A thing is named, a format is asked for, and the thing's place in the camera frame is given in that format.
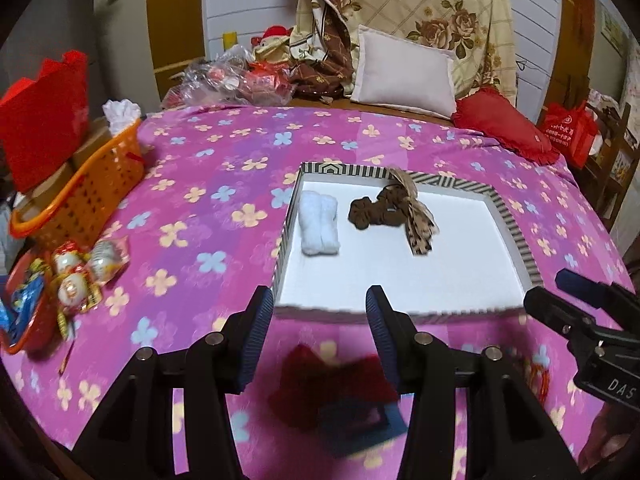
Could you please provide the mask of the person right hand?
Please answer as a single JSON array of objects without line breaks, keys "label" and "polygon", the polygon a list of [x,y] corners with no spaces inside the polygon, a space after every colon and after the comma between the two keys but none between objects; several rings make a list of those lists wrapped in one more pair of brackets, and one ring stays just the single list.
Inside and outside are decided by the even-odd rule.
[{"label": "person right hand", "polygon": [[587,471],[622,448],[638,423],[638,412],[620,404],[603,404],[578,455],[580,471]]}]

